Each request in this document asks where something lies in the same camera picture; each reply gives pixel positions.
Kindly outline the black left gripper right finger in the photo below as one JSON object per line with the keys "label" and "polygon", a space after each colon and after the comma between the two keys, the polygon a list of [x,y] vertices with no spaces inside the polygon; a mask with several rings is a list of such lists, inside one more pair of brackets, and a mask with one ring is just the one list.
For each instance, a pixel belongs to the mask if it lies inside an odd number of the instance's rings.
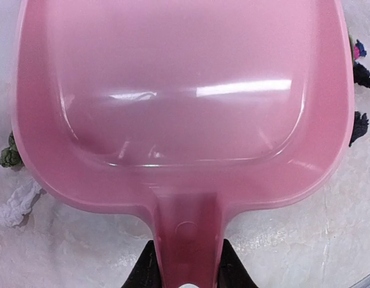
{"label": "black left gripper right finger", "polygon": [[258,288],[227,239],[222,246],[222,287]]}

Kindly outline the pink plastic dustpan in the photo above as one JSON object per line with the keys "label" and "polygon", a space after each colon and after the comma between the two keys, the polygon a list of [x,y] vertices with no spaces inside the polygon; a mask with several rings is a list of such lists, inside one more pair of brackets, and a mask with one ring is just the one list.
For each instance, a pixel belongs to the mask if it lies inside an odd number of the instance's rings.
{"label": "pink plastic dustpan", "polygon": [[145,222],[163,287],[218,287],[228,223],[310,196],[350,142],[339,1],[22,1],[16,52],[26,168]]}

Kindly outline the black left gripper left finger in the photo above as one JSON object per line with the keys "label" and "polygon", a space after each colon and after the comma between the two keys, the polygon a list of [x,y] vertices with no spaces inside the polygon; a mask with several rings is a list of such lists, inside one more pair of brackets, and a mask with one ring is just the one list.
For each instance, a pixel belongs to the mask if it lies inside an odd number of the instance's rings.
{"label": "black left gripper left finger", "polygon": [[161,275],[153,240],[147,242],[121,288],[161,288]]}

